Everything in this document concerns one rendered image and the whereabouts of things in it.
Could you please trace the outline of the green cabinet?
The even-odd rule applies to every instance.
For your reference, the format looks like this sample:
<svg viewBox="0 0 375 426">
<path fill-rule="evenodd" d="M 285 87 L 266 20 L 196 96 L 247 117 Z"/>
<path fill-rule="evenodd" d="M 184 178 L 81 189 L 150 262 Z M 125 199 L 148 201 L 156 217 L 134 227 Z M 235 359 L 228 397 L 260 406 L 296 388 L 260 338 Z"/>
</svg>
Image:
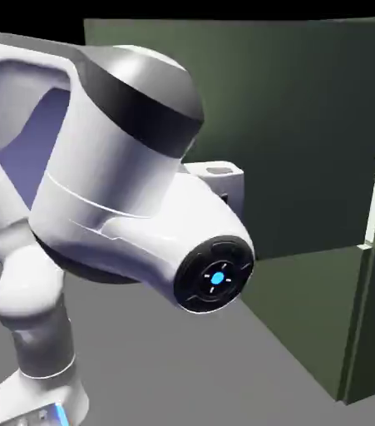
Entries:
<svg viewBox="0 0 375 426">
<path fill-rule="evenodd" d="M 258 262 L 243 300 L 340 400 L 375 178 L 375 17 L 84 28 L 90 45 L 150 47 L 192 72 L 205 125 L 189 160 L 244 170 Z"/>
</svg>

